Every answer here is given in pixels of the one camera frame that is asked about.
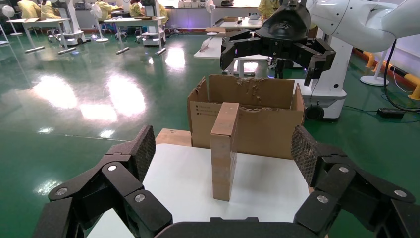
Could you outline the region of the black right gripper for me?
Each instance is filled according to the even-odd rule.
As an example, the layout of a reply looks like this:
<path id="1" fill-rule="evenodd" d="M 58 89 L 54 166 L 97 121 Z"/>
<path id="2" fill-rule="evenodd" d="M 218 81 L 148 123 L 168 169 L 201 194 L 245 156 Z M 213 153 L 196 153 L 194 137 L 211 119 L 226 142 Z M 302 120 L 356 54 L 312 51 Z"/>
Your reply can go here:
<path id="1" fill-rule="evenodd" d="M 252 55 L 293 59 L 306 69 L 304 85 L 320 79 L 330 70 L 335 50 L 321 38 L 308 38 L 311 24 L 310 13 L 300 3 L 283 5 L 268 18 L 255 37 L 250 30 L 232 32 L 222 38 L 220 68 L 226 70 L 235 58 Z"/>

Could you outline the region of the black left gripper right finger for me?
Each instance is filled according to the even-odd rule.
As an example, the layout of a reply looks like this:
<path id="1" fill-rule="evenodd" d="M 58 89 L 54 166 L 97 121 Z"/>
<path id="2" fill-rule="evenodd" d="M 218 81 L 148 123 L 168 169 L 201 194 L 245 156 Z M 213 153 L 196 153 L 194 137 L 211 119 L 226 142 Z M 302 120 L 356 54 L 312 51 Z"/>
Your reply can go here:
<path id="1" fill-rule="evenodd" d="M 345 210 L 376 238 L 419 237 L 420 207 L 408 190 L 363 170 L 301 125 L 293 132 L 291 155 L 313 189 L 295 214 L 295 224 L 322 238 Z"/>

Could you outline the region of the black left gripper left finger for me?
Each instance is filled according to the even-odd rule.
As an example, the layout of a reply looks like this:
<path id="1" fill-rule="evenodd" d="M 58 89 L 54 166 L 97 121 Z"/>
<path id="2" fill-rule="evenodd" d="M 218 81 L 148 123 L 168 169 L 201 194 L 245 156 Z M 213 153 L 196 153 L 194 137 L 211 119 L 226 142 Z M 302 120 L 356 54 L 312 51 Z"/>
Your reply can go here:
<path id="1" fill-rule="evenodd" d="M 91 169 L 53 188 L 33 231 L 35 238 L 84 238 L 114 210 L 136 238 L 153 238 L 172 224 L 172 214 L 144 187 L 156 152 L 153 127 L 113 145 Z"/>

